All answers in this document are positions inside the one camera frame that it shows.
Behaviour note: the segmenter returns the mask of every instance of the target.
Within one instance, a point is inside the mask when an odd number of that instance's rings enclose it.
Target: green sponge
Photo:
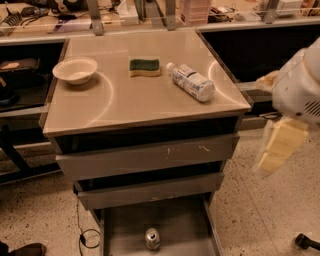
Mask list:
[[[130,77],[160,76],[159,60],[133,59],[130,61],[129,73]]]

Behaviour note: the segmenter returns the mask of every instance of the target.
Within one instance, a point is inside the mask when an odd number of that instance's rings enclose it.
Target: terrazzo floor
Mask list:
[[[240,132],[210,205],[224,255],[320,255],[293,242],[300,232],[320,241],[320,128],[314,127],[287,164],[264,179],[252,169],[262,134],[262,129]],[[41,242],[46,256],[80,255],[78,223],[82,230],[98,226],[77,203],[72,184],[61,172],[2,185],[0,240],[10,250]],[[82,248],[82,253],[99,255],[99,248]]]

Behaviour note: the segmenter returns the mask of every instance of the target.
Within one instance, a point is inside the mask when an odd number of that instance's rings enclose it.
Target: black cable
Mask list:
[[[88,248],[88,249],[95,249],[100,245],[100,241],[99,241],[96,245],[88,246],[85,234],[88,233],[88,232],[95,232],[100,236],[100,232],[98,230],[96,230],[96,229],[93,229],[93,228],[87,229],[87,230],[82,232],[82,229],[80,227],[80,217],[79,217],[79,198],[77,198],[77,223],[78,223],[78,228],[80,230],[79,252],[80,252],[80,255],[83,256],[83,253],[82,253],[82,250],[81,250],[81,244],[83,246],[85,246],[86,248]]]

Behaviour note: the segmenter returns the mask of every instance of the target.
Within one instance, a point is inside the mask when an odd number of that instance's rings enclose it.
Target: white bowl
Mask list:
[[[95,60],[86,57],[69,58],[59,62],[52,70],[55,77],[70,84],[83,84],[97,71]]]

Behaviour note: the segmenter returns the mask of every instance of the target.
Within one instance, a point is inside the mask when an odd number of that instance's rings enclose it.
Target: metal can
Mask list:
[[[150,250],[157,250],[160,246],[160,235],[155,228],[149,228],[145,234],[146,245]]]

